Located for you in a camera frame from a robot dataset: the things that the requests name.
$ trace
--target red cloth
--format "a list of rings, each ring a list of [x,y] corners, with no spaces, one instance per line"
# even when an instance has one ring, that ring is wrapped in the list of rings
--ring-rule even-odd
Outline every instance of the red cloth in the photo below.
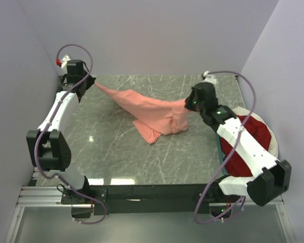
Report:
[[[246,117],[245,115],[237,117],[242,122]],[[269,144],[272,139],[272,136],[267,128],[267,126],[253,118],[252,116],[249,118],[248,122],[244,126],[246,130],[251,134],[251,136],[265,149],[268,151]],[[225,155],[228,155],[232,149],[232,146],[229,143],[221,138],[221,147],[222,151]],[[234,152],[233,156],[225,165],[226,171],[235,177],[250,177],[252,176],[251,171],[244,160],[238,155],[237,152]]]

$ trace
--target white wall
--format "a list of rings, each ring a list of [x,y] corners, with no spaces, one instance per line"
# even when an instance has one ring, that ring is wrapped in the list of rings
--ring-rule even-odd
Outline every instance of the white wall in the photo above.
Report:
[[[57,74],[15,0],[0,1],[0,242],[32,174],[26,133],[43,121]]]
[[[94,74],[241,71],[277,2],[19,0],[51,59],[62,45],[81,44]]]
[[[283,195],[298,242],[304,242],[304,0],[280,0],[243,74],[257,92],[256,112],[277,136],[281,158],[292,164]],[[251,95],[241,82],[247,107]]]

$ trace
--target tabletop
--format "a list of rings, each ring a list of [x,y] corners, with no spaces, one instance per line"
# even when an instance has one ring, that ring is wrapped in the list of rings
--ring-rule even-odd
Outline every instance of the tabletop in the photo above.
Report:
[[[200,75],[102,75],[96,80],[109,89],[133,89],[168,101],[186,98],[201,81]],[[216,92],[220,104],[244,107],[234,76],[218,76]],[[189,114],[186,131],[162,135],[155,144],[141,137],[133,120],[96,86],[85,93],[64,137],[71,149],[71,163],[91,185],[207,183],[219,167],[215,133],[197,113]],[[36,185],[58,183],[40,175]]]

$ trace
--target table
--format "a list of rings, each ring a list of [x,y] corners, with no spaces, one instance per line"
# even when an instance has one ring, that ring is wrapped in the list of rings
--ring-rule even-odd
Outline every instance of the table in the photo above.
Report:
[[[102,75],[97,82],[120,91],[175,101],[186,98],[200,75]],[[218,76],[217,97],[231,109],[244,102],[232,75]],[[136,130],[135,118],[96,86],[85,93],[64,136],[72,152],[71,163],[91,185],[207,183],[219,167],[215,133],[197,113],[180,134],[161,136],[147,144]],[[37,186],[53,186],[41,175]]]

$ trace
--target cable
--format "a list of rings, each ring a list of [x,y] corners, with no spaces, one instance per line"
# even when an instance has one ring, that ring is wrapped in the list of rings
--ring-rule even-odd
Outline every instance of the cable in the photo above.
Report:
[[[65,92],[65,94],[62,96],[62,98],[59,100],[59,102],[57,103],[57,106],[55,108],[55,110],[53,111],[53,114],[51,116],[51,118],[49,119],[49,121],[47,122],[46,126],[44,127],[44,129],[41,131],[39,137],[37,138],[36,140],[36,143],[35,143],[35,149],[34,149],[34,157],[35,157],[35,163],[36,163],[36,166],[39,170],[39,172],[46,178],[46,179],[53,179],[54,177],[58,177],[65,185],[66,187],[68,187],[69,189],[71,189],[74,193],[76,193],[77,195],[81,196],[81,197],[84,197],[84,198],[87,198],[87,199],[90,199],[92,201],[95,201],[97,202],[98,204],[100,204],[103,209],[104,209],[104,215],[97,221],[94,221],[94,222],[83,222],[83,221],[80,221],[79,219],[74,219],[75,221],[81,223],[81,224],[96,224],[96,223],[99,223],[101,222],[102,220],[104,220],[104,218],[107,216],[107,208],[106,206],[101,202],[99,201],[98,199],[95,199],[93,197],[90,197],[90,196],[87,196],[87,195],[84,195],[80,192],[78,192],[74,187],[72,187],[60,174],[58,173],[55,173],[54,175],[52,176],[48,176],[47,174],[45,174],[45,172],[43,171],[41,165],[40,165],[40,162],[39,162],[39,146],[40,146],[40,141],[44,135],[44,133],[48,130],[48,128],[50,127],[56,113],[58,112],[63,100],[65,99],[65,97],[76,87],[78,87],[79,85],[81,85],[86,79],[87,77],[90,75],[91,71],[92,71],[92,68],[93,68],[93,58],[90,54],[90,52],[80,46],[80,45],[77,45],[77,44],[67,44],[67,45],[64,45],[62,46],[59,51],[57,52],[57,55],[56,55],[56,60],[59,60],[59,55],[60,55],[60,52],[66,48],[66,47],[69,47],[69,46],[74,46],[74,47],[79,47],[81,48],[82,50],[84,50],[88,56],[90,57],[90,69],[88,70],[88,73],[83,77],[83,79],[81,79],[79,82],[77,82],[76,84],[74,84],[67,92]]]
[[[217,74],[217,73],[231,73],[231,74],[234,74],[234,75],[237,75],[237,76],[240,76],[242,79],[244,79],[245,82],[247,82],[247,84],[249,85],[250,89],[251,89],[251,92],[252,92],[252,95],[253,95],[253,104],[252,104],[252,107],[251,107],[251,110],[249,112],[249,114],[243,119],[242,123],[241,123],[241,127],[244,127],[245,123],[249,120],[249,117],[251,116],[251,114],[253,113],[254,111],[254,108],[255,108],[255,104],[256,104],[256,94],[255,94],[255,90],[251,84],[251,82],[245,77],[243,76],[242,74],[238,73],[238,72],[234,72],[234,71],[214,71],[214,72],[209,72],[208,74]],[[219,219],[221,218],[223,215],[225,215],[229,210],[231,210],[233,207],[235,207],[241,200],[242,200],[242,203],[241,203],[241,206],[239,207],[239,209],[237,210],[237,212],[230,216],[229,218],[225,219],[225,220],[228,220],[232,217],[234,217],[236,214],[239,213],[239,211],[242,209],[243,205],[244,205],[244,202],[245,202],[245,197],[242,196],[240,197],[234,204],[232,204],[228,209],[226,209],[223,213],[221,213],[220,215],[210,219],[210,220],[207,220],[207,221],[201,221],[198,219],[198,211],[199,211],[199,208],[203,202],[203,199],[208,191],[208,189],[210,188],[210,186],[212,185],[213,181],[216,179],[216,176],[222,171],[223,167],[227,164],[227,162],[230,160],[230,158],[233,156],[239,142],[240,142],[240,138],[241,138],[241,134],[243,132],[243,129],[240,129],[239,130],[239,133],[238,133],[238,137],[237,137],[237,140],[232,148],[232,150],[229,152],[228,156],[226,156],[225,160],[223,161],[223,163],[221,164],[221,166],[218,168],[218,170],[215,172],[215,174],[213,175],[213,177],[209,180],[209,182],[207,183],[201,197],[199,198],[198,200],[198,203],[197,203],[197,206],[195,208],[195,212],[194,212],[194,217],[195,217],[195,222],[198,223],[198,224],[207,224],[207,223],[210,223],[210,222],[213,222],[215,221],[216,219]]]

